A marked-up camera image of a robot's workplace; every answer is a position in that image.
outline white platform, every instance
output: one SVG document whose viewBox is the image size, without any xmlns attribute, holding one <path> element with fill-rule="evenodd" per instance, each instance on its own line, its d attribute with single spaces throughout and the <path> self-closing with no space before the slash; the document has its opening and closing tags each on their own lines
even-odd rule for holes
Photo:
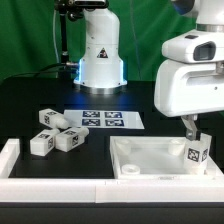
<svg viewBox="0 0 224 224">
<path fill-rule="evenodd" d="M 0 202 L 224 202 L 223 175 L 212 160 L 209 163 L 213 173 L 206 176 L 212 178 L 177 179 L 170 174 L 134 180 L 0 178 Z"/>
</svg>

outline round white cap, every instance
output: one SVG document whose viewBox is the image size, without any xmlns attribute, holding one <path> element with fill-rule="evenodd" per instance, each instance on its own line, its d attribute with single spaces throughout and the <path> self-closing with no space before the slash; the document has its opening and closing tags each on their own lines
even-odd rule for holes
<svg viewBox="0 0 224 224">
<path fill-rule="evenodd" d="M 64 118 L 60 118 L 60 117 L 57 118 L 56 125 L 58 128 L 61 128 L 61 129 L 67 129 L 69 127 L 68 121 L 66 121 Z"/>
</svg>

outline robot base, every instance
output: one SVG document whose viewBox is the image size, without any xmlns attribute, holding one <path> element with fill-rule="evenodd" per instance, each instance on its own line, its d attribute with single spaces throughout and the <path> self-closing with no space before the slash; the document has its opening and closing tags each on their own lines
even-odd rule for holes
<svg viewBox="0 0 224 224">
<path fill-rule="evenodd" d="M 115 94 L 121 91 L 125 91 L 127 89 L 127 83 L 124 85 L 120 85 L 113 88 L 94 88 L 94 87 L 88 87 L 81 84 L 73 83 L 73 86 L 75 89 L 91 93 L 91 94 L 102 94 L 102 95 L 109 95 L 109 94 Z"/>
</svg>

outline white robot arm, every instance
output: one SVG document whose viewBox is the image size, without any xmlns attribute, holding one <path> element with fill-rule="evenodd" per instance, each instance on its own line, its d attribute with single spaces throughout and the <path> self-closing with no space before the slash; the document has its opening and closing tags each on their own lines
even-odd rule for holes
<svg viewBox="0 0 224 224">
<path fill-rule="evenodd" d="M 86 20 L 86 51 L 74 84 L 93 94 L 112 94 L 127 85 L 118 55 L 120 22 L 108 5 L 108 0 L 56 0 L 56 9 L 71 21 Z"/>
<path fill-rule="evenodd" d="M 163 44 L 168 59 L 158 70 L 154 101 L 164 115 L 181 116 L 188 142 L 184 164 L 203 173 L 211 136 L 200 133 L 194 121 L 200 113 L 224 109 L 224 2 L 171 2 L 181 15 L 197 18 L 196 29 Z"/>
</svg>

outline white cable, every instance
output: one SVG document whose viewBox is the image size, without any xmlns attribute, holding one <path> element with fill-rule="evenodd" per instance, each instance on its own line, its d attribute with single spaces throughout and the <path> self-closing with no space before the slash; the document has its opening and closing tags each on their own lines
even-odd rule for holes
<svg viewBox="0 0 224 224">
<path fill-rule="evenodd" d="M 53 42 L 54 42 L 54 52 L 56 56 L 56 61 L 57 63 L 60 62 L 59 56 L 58 56 L 58 49 L 57 49 L 57 41 L 56 41 L 56 15 L 57 11 L 54 10 L 54 15 L 53 15 Z"/>
</svg>

